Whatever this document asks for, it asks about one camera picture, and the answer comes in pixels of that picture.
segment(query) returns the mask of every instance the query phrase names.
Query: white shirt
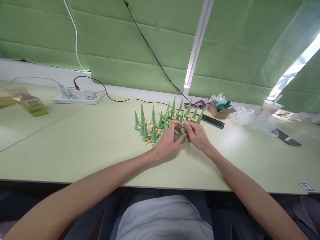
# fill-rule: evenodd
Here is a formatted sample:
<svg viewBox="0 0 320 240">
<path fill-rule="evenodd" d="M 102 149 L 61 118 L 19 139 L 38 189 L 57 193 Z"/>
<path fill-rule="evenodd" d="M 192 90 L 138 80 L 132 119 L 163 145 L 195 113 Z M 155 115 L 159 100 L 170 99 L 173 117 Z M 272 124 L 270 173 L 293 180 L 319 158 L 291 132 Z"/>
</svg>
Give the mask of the white shirt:
<svg viewBox="0 0 320 240">
<path fill-rule="evenodd" d="M 213 240 L 211 226 L 184 196 L 137 202 L 123 214 L 117 240 Z"/>
</svg>

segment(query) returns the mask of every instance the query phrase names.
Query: black cable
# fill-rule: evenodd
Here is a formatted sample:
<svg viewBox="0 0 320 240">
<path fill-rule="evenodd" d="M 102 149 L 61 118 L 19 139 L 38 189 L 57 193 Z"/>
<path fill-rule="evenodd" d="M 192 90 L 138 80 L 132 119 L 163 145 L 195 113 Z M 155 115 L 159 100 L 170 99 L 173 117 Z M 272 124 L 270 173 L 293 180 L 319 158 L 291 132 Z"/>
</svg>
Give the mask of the black cable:
<svg viewBox="0 0 320 240">
<path fill-rule="evenodd" d="M 95 79 L 95 78 L 88 77 L 88 76 L 78 76 L 78 77 L 76 77 L 76 78 L 73 80 L 75 86 L 78 87 L 78 85 L 76 84 L 76 79 L 79 78 L 79 77 L 91 78 L 92 80 L 96 80 L 96 81 L 98 81 L 99 83 L 101 83 L 102 86 L 104 87 L 104 90 L 105 90 L 108 98 L 110 98 L 112 101 L 115 101 L 115 102 L 125 102 L 125 101 L 128 101 L 128 100 L 138 100 L 138 101 L 145 102 L 145 103 L 161 103 L 161 104 L 164 104 L 164 105 L 168 106 L 166 103 L 162 103 L 162 102 L 147 102 L 147 101 L 143 101 L 143 100 L 137 99 L 137 98 L 129 98 L 129 99 L 126 99 L 126 100 L 123 100 L 123 101 L 114 100 L 114 99 L 112 99 L 112 98 L 108 95 L 107 89 L 106 89 L 106 87 L 104 86 L 104 84 L 103 84 L 102 82 L 100 82 L 99 80 Z"/>
</svg>

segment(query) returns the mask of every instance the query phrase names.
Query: label sticker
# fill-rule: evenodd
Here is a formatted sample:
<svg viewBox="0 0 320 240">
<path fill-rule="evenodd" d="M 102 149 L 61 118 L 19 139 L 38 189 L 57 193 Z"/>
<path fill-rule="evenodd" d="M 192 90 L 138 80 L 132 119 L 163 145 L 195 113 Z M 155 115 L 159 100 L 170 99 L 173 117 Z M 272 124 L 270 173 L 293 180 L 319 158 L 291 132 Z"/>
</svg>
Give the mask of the label sticker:
<svg viewBox="0 0 320 240">
<path fill-rule="evenodd" d="M 314 188 L 312 188 L 308 183 L 299 183 L 299 185 L 306 190 L 307 192 L 315 192 Z"/>
</svg>

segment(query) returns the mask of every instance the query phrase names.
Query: person's left hand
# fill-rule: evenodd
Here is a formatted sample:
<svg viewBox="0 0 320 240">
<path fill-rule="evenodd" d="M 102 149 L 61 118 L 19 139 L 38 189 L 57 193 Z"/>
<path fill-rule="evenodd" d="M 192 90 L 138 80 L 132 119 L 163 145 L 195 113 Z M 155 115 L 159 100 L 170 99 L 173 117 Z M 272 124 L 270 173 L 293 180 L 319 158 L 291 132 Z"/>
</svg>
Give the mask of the person's left hand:
<svg viewBox="0 0 320 240">
<path fill-rule="evenodd" d="M 160 141 L 153 149 L 157 155 L 157 159 L 167 157 L 176 151 L 178 151 L 180 145 L 187 137 L 187 134 L 182 135 L 180 138 L 174 134 L 174 128 L 176 125 L 182 126 L 178 120 L 172 120 L 169 128 L 163 132 Z"/>
</svg>

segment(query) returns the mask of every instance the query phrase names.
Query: power strip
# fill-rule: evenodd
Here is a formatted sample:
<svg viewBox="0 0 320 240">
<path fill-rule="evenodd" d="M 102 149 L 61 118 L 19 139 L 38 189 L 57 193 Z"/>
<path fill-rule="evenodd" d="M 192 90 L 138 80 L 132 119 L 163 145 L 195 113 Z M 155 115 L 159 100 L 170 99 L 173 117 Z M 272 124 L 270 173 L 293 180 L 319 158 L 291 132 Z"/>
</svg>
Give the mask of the power strip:
<svg viewBox="0 0 320 240">
<path fill-rule="evenodd" d="M 69 104 L 98 104 L 101 102 L 101 97 L 97 98 L 88 98 L 87 100 L 79 100 L 74 96 L 73 98 L 63 99 L 62 95 L 54 97 L 52 99 L 55 103 L 69 103 Z"/>
</svg>

